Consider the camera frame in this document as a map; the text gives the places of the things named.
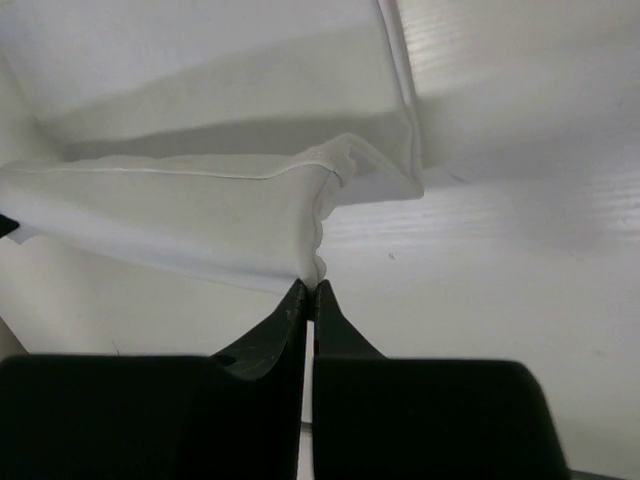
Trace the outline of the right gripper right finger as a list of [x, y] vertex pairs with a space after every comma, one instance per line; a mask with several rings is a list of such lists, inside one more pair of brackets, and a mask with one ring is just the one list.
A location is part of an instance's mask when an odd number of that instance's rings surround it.
[[318, 479], [566, 479], [544, 392], [521, 363], [394, 359], [321, 283], [313, 310]]

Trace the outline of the white skirt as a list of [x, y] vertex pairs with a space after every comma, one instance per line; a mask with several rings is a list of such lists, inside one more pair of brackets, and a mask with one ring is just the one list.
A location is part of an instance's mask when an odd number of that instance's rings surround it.
[[6, 1], [1, 57], [49, 146], [2, 163], [17, 243], [280, 292], [336, 207], [424, 193], [393, 1]]

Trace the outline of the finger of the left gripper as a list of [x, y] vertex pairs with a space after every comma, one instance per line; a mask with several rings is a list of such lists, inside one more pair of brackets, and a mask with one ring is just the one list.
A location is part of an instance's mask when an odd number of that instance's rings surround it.
[[20, 227], [20, 224], [4, 215], [0, 215], [0, 238], [3, 238], [12, 232], [16, 231]]

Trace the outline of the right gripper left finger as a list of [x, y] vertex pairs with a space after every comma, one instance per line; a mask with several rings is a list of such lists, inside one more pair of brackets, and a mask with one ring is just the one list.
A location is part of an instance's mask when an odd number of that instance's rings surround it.
[[210, 356], [16, 355], [1, 364], [5, 479], [293, 479], [307, 290]]

